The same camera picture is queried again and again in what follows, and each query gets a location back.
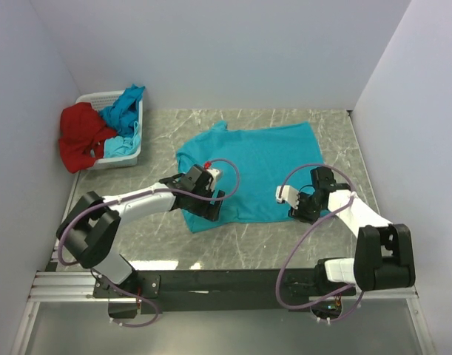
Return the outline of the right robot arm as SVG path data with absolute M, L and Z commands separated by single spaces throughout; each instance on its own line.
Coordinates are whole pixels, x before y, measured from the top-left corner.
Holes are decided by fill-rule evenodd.
M 289 217 L 315 224 L 323 212 L 339 218 L 357 240 L 353 257 L 333 257 L 318 262 L 314 288 L 329 295 L 340 283 L 356 285 L 362 291 L 410 288 L 416 281 L 411 231 L 376 213 L 358 197 L 351 181 L 336 181 L 337 169 L 321 164 L 310 168 L 312 193 L 286 182 L 276 189 L 276 201 L 290 206 Z

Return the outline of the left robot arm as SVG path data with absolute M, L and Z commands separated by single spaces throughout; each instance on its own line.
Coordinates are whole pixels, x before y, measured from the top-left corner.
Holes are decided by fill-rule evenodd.
M 216 192 L 215 186 L 221 177 L 219 169 L 194 165 L 186 173 L 123 195 L 102 197 L 88 192 L 58 227 L 56 237 L 83 268 L 109 279 L 110 288 L 119 297 L 139 294 L 142 282 L 138 272 L 112 250 L 118 229 L 141 217 L 176 209 L 218 220 L 225 192 Z

